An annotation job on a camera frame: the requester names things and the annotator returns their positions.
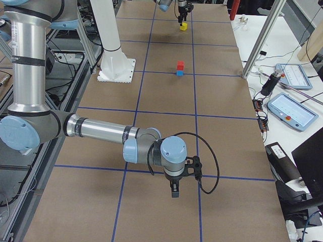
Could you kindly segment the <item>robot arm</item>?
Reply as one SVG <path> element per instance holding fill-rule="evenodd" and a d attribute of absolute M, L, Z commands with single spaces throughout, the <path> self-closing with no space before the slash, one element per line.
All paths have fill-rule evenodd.
<path fill-rule="evenodd" d="M 159 9 L 162 10 L 163 12 L 166 12 L 172 3 L 172 0 L 153 0 L 153 1 L 156 5 L 159 6 Z M 183 22 L 187 20 L 187 15 L 193 11 L 194 5 L 185 0 L 179 0 L 177 1 L 177 3 L 178 3 L 179 16 L 176 16 L 176 17 L 178 19 L 178 23 L 180 24 L 180 26 L 182 26 Z"/>
<path fill-rule="evenodd" d="M 78 68 L 63 61 L 71 80 L 46 84 L 48 29 L 77 31 L 85 50 L 87 33 L 77 1 L 4 1 L 11 22 L 13 103 L 1 119 L 1 140 L 26 152 L 59 137 L 87 137 L 123 145 L 123 159 L 133 164 L 159 166 L 170 182 L 172 197 L 188 176 L 187 148 L 178 134 L 163 138 L 155 128 L 141 129 L 79 116 L 68 111 Z"/>

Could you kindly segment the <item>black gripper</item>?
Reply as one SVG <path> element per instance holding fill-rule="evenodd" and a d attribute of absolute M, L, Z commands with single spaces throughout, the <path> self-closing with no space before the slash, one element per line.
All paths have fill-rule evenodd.
<path fill-rule="evenodd" d="M 171 176 L 165 173 L 165 177 L 167 180 L 170 182 L 170 188 L 171 188 L 171 196 L 172 198 L 178 198 L 179 197 L 179 182 L 183 178 L 183 176 L 178 175 L 178 176 Z"/>
<path fill-rule="evenodd" d="M 192 12 L 194 9 L 193 4 L 185 4 L 184 6 L 178 6 L 179 16 L 178 16 L 178 23 L 182 24 L 183 19 L 184 22 L 187 22 L 187 15 L 188 13 Z"/>

